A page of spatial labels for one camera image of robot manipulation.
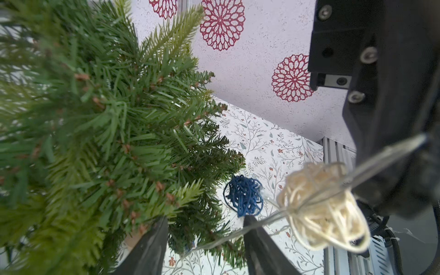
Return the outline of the small green christmas tree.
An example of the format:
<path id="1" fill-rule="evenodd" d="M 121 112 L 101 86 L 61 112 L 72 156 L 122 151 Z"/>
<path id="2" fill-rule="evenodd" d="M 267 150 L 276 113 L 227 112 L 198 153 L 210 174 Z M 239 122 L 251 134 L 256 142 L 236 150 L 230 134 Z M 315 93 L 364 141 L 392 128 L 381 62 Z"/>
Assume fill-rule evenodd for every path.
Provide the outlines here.
<path id="1" fill-rule="evenodd" d="M 102 275 L 167 218 L 177 254 L 227 236 L 245 166 L 215 118 L 194 6 L 139 41 L 129 1 L 1 2 L 3 275 Z"/>

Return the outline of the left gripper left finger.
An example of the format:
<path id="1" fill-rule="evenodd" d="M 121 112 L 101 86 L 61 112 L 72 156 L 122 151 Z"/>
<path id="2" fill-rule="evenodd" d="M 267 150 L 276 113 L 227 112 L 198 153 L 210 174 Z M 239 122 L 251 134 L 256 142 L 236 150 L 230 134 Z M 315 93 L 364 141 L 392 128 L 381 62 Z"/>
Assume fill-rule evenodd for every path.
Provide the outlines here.
<path id="1" fill-rule="evenodd" d="M 161 217 L 145 233 L 112 275 L 161 275 L 167 249 L 168 220 Z"/>

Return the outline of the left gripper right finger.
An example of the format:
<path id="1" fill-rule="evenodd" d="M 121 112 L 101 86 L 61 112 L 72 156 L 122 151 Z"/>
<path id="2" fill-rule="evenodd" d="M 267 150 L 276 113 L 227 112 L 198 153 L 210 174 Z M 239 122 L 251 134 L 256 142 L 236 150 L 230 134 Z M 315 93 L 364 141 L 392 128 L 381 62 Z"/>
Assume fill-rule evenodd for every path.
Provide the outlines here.
<path id="1" fill-rule="evenodd" d="M 244 243 L 250 275 L 300 275 L 262 227 L 246 233 Z"/>

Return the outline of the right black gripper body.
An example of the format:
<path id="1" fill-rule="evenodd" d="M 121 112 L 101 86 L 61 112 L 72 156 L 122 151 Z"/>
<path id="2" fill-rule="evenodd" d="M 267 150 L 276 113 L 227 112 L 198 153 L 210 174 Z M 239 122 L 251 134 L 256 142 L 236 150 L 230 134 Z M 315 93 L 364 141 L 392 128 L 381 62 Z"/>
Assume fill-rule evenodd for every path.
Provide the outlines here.
<path id="1" fill-rule="evenodd" d="M 414 218 L 440 197 L 440 3 L 317 1 L 310 87 L 345 89 L 356 162 L 419 134 L 409 156 L 354 188 L 382 215 Z"/>

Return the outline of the white ball string lights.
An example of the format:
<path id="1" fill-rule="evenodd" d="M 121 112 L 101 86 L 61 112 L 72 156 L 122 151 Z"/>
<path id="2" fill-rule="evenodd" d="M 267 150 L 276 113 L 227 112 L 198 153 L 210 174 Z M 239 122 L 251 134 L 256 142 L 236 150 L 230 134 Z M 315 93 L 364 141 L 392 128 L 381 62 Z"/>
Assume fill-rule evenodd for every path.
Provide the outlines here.
<path id="1" fill-rule="evenodd" d="M 413 153 L 426 141 L 426 134 L 419 134 L 387 146 L 349 174 L 344 173 L 343 163 L 308 163 L 286 182 L 278 196 L 278 212 L 196 250 L 214 249 L 251 230 L 285 219 L 309 250 L 333 245 L 362 253 L 369 246 L 371 233 L 351 190 Z"/>

